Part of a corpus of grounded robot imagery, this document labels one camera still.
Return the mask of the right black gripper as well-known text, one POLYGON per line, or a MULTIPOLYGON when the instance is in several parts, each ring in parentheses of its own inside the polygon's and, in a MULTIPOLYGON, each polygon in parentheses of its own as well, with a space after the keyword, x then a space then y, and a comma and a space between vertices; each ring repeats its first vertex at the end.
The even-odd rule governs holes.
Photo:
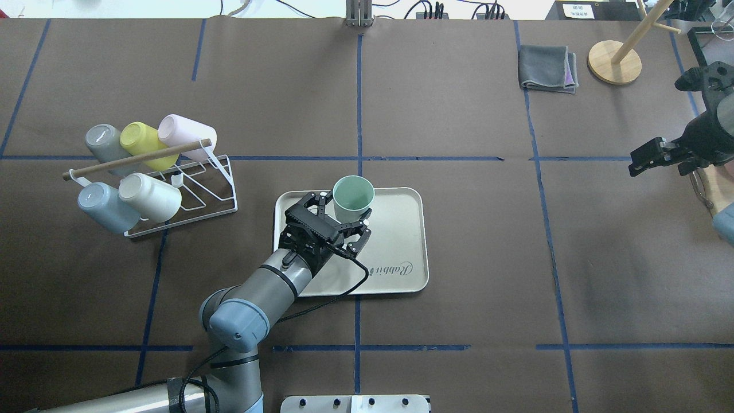
POLYGON ((733 157, 733 67, 716 61, 705 67, 690 68, 674 83, 679 91, 702 94, 705 112, 690 121, 674 142, 656 137, 631 152, 629 175, 650 168, 677 166, 681 176, 708 165, 722 166, 733 157))

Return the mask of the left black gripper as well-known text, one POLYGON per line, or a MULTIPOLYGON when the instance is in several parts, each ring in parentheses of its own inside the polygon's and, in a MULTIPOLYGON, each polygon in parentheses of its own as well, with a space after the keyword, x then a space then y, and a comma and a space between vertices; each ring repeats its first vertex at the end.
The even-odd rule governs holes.
POLYGON ((333 255, 329 246, 339 248, 344 257, 357 258, 370 238, 367 219, 372 209, 338 212, 338 225, 326 214, 332 199, 332 192, 309 192, 284 213, 286 227, 280 233, 278 248, 296 252, 311 272, 320 272, 327 264, 333 255))

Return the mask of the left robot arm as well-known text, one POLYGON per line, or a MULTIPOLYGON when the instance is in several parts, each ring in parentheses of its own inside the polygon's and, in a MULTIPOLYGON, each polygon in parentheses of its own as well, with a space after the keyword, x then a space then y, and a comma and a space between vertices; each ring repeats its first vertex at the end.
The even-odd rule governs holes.
POLYGON ((202 361, 210 373, 170 378, 113 395, 60 406, 57 412, 262 412, 259 344, 287 319, 286 310, 332 256, 357 263, 370 237, 366 219, 373 195, 326 213, 340 197, 309 192, 284 213, 276 251, 241 285, 218 290, 200 306, 200 322, 213 353, 202 361))

